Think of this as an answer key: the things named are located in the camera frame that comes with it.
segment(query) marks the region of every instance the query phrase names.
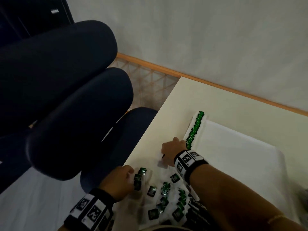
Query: gray wall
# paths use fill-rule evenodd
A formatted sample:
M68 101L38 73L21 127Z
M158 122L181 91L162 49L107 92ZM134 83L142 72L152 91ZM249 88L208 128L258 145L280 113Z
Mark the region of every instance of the gray wall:
M308 0L67 0L119 52L308 111Z

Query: gray wooden floor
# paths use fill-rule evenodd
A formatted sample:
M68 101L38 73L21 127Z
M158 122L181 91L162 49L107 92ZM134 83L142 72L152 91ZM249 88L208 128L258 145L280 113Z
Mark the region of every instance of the gray wooden floor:
M0 230L57 230L85 194L79 179L58 181L30 168L0 195Z

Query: chair backrest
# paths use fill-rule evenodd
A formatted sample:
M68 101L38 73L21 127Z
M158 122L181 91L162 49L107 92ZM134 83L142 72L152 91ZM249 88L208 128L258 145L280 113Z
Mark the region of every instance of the chair backrest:
M101 141L133 101L133 88L121 69L109 68L65 99L34 125L26 143L32 166L68 180L98 154Z
M84 21L0 49L0 136L44 118L115 59L113 32Z

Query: orange wooden strip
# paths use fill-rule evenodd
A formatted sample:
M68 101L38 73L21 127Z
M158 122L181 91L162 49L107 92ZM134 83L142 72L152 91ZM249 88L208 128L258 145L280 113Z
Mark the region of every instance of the orange wooden strip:
M205 84L213 86L213 87L220 88L222 90L226 90L226 91L229 91L229 92L232 92L232 93L235 93L235 94L238 94L238 95L242 95L242 96L245 96L245 97L248 97L248 98L269 104L269 105L276 106L278 108L282 108L282 109L289 110L289 111L294 112L294 113L298 113L298 114L301 114L301 115L304 115L304 116L308 116L308 112L303 111L301 109L296 109L296 108L288 107L288 106L285 106L285 105L282 105L282 104L278 104L278 103L275 103L275 102L272 102L272 101L269 101L269 100L266 100L266 99L263 99L263 98L260 98L260 97L257 97L257 96L253 96L253 95L241 92L241 91L234 90L232 88L228 88L228 87L225 87L225 86L221 86L221 85L203 80L201 78L196 78L196 77L193 77L191 75L187 75L187 74L175 71L175 70L171 70L171 69L168 69L168 68L165 68L165 67L162 67L162 66L158 66L158 65L155 65L153 63L146 62L146 61L143 61L141 59L134 58L134 57L122 54L122 53L118 53L117 57L124 59L126 61L129 61L129 62L139 64L141 66L159 71L161 73L166 73L166 74L172 75L174 77L178 77L178 78L180 78L180 77L189 78L189 79L192 79L192 80L195 80L195 81L198 81L198 82L201 82L201 83L205 83Z

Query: geometric pattern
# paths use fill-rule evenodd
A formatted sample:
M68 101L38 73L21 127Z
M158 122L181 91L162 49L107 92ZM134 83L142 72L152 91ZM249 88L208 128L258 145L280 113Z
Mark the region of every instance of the geometric pattern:
M147 107L159 110L179 78L116 58L109 67L124 70L132 83L134 100L129 110Z

